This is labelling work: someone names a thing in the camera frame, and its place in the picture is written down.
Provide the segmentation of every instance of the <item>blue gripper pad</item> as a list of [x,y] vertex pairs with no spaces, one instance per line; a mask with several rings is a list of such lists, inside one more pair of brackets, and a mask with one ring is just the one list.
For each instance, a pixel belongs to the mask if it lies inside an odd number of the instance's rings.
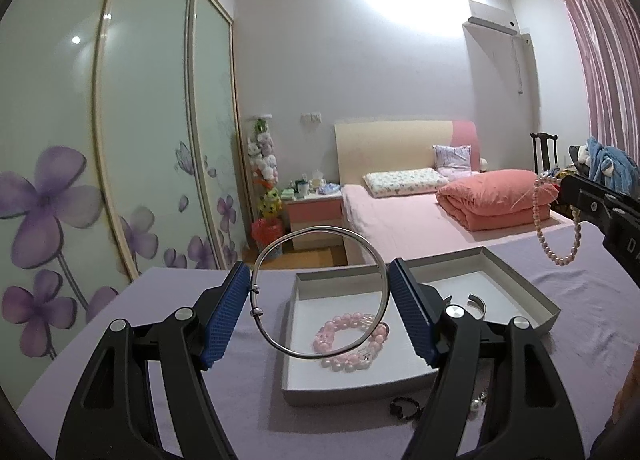
[[207,323],[204,350],[200,355],[200,360],[207,369],[225,354],[226,346],[249,295],[250,285],[249,267],[243,262],[236,262],[224,283],[218,287],[222,290],[222,297]]
[[436,347],[439,336],[434,331],[430,320],[429,307],[425,306],[424,299],[416,291],[417,282],[409,269],[400,259],[395,259],[388,266],[389,290],[394,297],[396,307],[404,323],[404,328],[415,354],[424,359],[429,366],[437,367],[440,352]]

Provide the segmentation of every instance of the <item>blue blanket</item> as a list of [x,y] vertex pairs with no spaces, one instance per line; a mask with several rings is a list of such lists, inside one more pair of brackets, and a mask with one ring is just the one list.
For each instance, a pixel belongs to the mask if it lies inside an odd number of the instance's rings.
[[[636,195],[638,186],[638,166],[624,151],[613,146],[603,146],[591,136],[587,140],[591,167],[589,180],[597,182],[617,193]],[[613,166],[613,176],[607,177],[603,172]]]

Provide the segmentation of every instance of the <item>wooden floor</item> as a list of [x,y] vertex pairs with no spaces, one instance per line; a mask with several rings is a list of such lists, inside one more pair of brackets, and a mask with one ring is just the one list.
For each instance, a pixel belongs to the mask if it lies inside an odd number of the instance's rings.
[[[249,249],[244,254],[245,263],[252,265],[258,257],[257,249]],[[308,249],[296,251],[292,242],[284,244],[282,256],[271,262],[263,262],[263,269],[318,269],[321,267],[342,267],[347,264],[347,255],[344,246],[324,247],[323,249]]]

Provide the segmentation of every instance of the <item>pearl bracelet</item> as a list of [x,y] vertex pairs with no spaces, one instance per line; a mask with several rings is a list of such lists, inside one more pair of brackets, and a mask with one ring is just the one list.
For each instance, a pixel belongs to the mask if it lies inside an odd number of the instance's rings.
[[[335,316],[331,321],[324,323],[313,342],[313,348],[317,353],[325,353],[331,350],[334,344],[335,333],[347,328],[358,328],[365,331],[373,323],[373,314],[361,314],[354,312],[353,314],[343,314]],[[345,372],[353,372],[356,370],[366,370],[371,366],[382,350],[382,345],[389,335],[389,325],[381,322],[369,337],[369,343],[366,346],[358,348],[354,353],[342,354],[330,359],[323,359],[321,365],[324,368],[331,366],[334,372],[344,370]]]
[[571,206],[571,213],[574,216],[574,245],[571,247],[569,251],[569,255],[560,258],[556,255],[546,243],[546,238],[542,233],[542,225],[540,224],[540,208],[538,206],[538,190],[541,185],[544,183],[551,184],[560,184],[561,179],[556,179],[556,177],[539,177],[533,183],[533,224],[536,227],[536,235],[538,240],[540,241],[540,245],[542,245],[542,249],[545,254],[549,257],[549,259],[554,262],[556,265],[568,265],[573,262],[575,256],[578,252],[578,247],[580,247],[580,238],[582,235],[580,234],[580,211],[576,209],[574,206]]

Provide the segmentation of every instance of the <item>silver screw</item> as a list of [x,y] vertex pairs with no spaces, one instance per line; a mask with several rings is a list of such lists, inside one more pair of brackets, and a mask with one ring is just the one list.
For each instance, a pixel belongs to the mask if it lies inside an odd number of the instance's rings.
[[124,321],[124,319],[115,319],[114,321],[111,321],[109,328],[112,332],[119,332],[120,330],[124,330],[126,326],[127,322]]
[[193,315],[193,310],[189,307],[182,307],[176,310],[174,315],[178,321],[186,321]]
[[458,305],[449,305],[447,307],[447,314],[449,314],[450,317],[459,318],[465,315],[465,309]]
[[525,317],[522,317],[521,315],[513,318],[513,324],[518,328],[522,328],[523,330],[525,328],[529,328],[530,326],[529,320]]

